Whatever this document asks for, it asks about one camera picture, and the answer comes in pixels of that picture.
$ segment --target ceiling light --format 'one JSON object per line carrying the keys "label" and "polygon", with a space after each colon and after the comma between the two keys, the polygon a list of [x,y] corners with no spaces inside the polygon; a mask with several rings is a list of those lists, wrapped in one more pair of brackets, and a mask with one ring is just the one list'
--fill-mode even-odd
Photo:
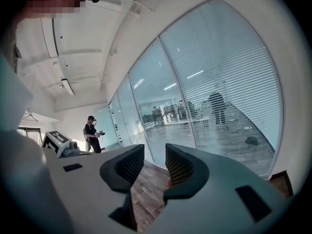
{"label": "ceiling light", "polygon": [[198,74],[200,74],[200,73],[202,73],[202,72],[204,72],[204,71],[203,71],[203,70],[202,70],[202,71],[199,71],[199,72],[197,72],[196,74],[193,74],[193,75],[187,77],[186,79],[191,78],[191,77],[193,77],[193,76],[195,76],[195,75],[198,75]]}
{"label": "ceiling light", "polygon": [[164,88],[164,90],[167,90],[167,89],[169,89],[169,88],[172,88],[173,86],[176,86],[176,83],[175,83],[175,84],[170,85],[169,87]]}
{"label": "ceiling light", "polygon": [[133,88],[137,88],[143,81],[144,81],[144,79],[139,80],[139,81],[133,86]]}
{"label": "ceiling light", "polygon": [[63,86],[65,87],[65,89],[67,90],[68,94],[70,96],[73,96],[75,93],[74,93],[72,87],[70,86],[68,79],[62,79],[61,82],[62,82]]}
{"label": "ceiling light", "polygon": [[54,19],[41,18],[41,26],[44,42],[47,47],[50,58],[58,57],[59,52],[55,41]]}

